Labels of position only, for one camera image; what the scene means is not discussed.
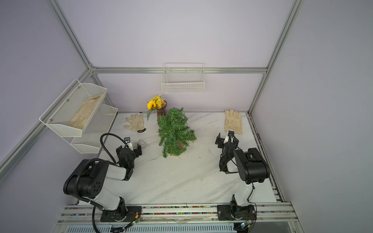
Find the clear string lights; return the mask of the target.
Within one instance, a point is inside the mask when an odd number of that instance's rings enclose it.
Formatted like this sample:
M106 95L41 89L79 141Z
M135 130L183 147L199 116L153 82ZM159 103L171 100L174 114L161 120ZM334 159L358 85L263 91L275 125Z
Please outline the clear string lights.
M151 145L144 140L131 141L134 149L141 147L142 149L149 148Z

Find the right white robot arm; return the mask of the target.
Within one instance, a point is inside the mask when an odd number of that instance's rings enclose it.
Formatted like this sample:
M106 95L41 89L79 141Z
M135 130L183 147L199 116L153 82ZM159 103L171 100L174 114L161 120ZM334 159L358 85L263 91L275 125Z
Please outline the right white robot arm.
M225 138L217 136L215 144L221 149L219 169L225 174L238 174L245 183L245 189L232 195L228 205L218 205L218 220L257 219L257 206L252 201L258 186L270 177L270 169L257 148L244 151L239 148L239 140L233 131Z

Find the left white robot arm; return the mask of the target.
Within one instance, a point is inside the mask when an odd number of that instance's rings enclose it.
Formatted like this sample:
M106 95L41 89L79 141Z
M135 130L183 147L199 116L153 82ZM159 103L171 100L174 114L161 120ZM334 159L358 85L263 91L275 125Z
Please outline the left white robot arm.
M124 198L112 193L104 183L106 179L128 181L142 148L139 144L135 148L120 146L116 152L127 163L124 168L103 159L84 159L66 180L63 191L100 209L100 222L133 222L140 219L142 207L127 207Z

